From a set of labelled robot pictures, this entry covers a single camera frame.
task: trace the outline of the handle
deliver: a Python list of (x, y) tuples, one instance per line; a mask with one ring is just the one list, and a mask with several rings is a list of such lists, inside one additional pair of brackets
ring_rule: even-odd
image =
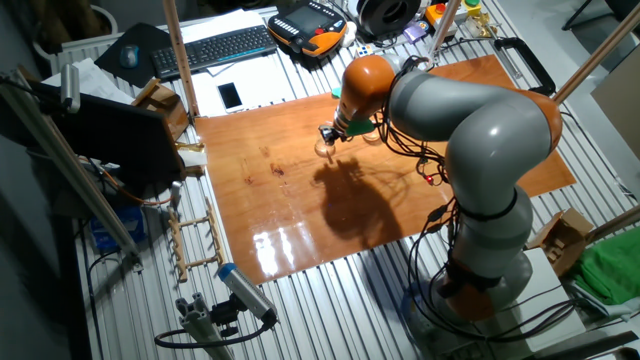
[(504, 48), (516, 49), (518, 51), (531, 71), (533, 71), (533, 74), (536, 76), (538, 81), (542, 84), (541, 86), (529, 89), (529, 91), (534, 91), (546, 96), (551, 96), (556, 92), (556, 84), (524, 40), (520, 38), (498, 39), (494, 42), (494, 46), (497, 50), (502, 50)]

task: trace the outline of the green cloth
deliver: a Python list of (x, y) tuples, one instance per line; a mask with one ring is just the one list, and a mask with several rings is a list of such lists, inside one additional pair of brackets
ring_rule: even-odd
[(578, 286), (605, 305), (640, 296), (640, 228), (587, 249), (574, 277)]

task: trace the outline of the glossy wooden surface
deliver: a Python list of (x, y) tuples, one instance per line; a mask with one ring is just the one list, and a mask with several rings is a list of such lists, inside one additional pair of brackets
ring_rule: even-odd
[[(493, 56), (432, 72), (512, 86)], [(234, 262), (256, 283), (417, 233), (451, 198), (448, 186), (415, 173), (414, 159), (361, 137), (318, 157), (318, 125), (332, 120), (337, 104), (324, 94), (196, 120)], [(446, 143), (430, 145), (444, 154)], [(555, 152), (519, 182), (530, 196), (572, 183)]]

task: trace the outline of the computer mouse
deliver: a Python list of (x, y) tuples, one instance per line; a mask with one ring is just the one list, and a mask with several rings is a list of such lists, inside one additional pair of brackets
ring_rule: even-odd
[(140, 48), (136, 45), (126, 45), (120, 51), (120, 66), (125, 69), (133, 69), (138, 66), (138, 52)]

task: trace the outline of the black monitor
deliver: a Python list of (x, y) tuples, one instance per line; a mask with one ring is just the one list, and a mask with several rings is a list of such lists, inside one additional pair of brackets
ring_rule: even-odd
[[(29, 85), (60, 101), (59, 87)], [(171, 182), (186, 176), (162, 114), (81, 94), (76, 114), (52, 118), (76, 154), (119, 165), (128, 183)]]

